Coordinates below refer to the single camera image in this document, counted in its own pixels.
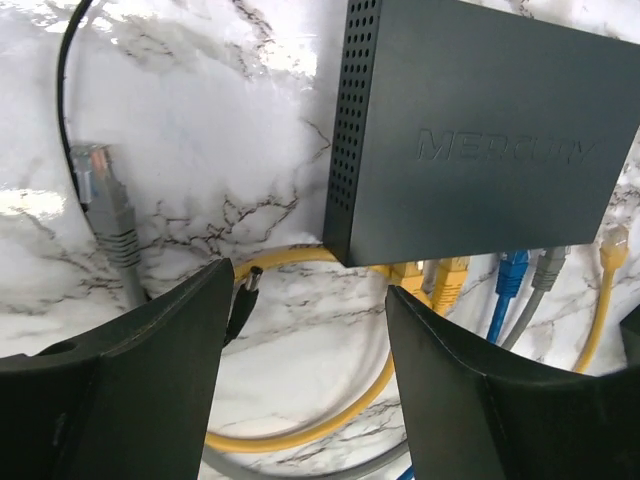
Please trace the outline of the black network switch box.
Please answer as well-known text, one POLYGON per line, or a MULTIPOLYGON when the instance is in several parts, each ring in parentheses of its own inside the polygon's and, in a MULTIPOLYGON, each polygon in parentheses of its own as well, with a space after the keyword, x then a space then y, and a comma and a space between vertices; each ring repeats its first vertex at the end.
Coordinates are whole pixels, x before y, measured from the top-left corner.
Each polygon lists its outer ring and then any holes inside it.
POLYGON ((638 126, 636 44, 352 1, 323 244, 354 267, 591 243, 638 126))

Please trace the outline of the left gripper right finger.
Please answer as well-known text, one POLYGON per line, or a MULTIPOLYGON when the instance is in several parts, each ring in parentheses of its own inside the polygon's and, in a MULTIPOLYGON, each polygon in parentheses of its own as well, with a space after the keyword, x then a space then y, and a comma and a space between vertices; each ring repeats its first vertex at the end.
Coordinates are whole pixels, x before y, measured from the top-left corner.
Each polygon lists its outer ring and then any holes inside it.
POLYGON ((419 479, 635 479, 639 316, 621 324, 627 366, 602 376, 521 357, 399 287, 388 332, 419 479))

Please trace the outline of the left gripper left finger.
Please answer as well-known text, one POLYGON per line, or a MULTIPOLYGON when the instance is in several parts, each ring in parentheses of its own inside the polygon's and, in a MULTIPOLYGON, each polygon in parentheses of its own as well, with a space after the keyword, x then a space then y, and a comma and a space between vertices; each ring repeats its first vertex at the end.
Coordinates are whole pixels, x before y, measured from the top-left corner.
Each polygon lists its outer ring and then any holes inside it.
POLYGON ((196 478, 233 284, 217 260, 99 327, 4 358, 2 477, 196 478))

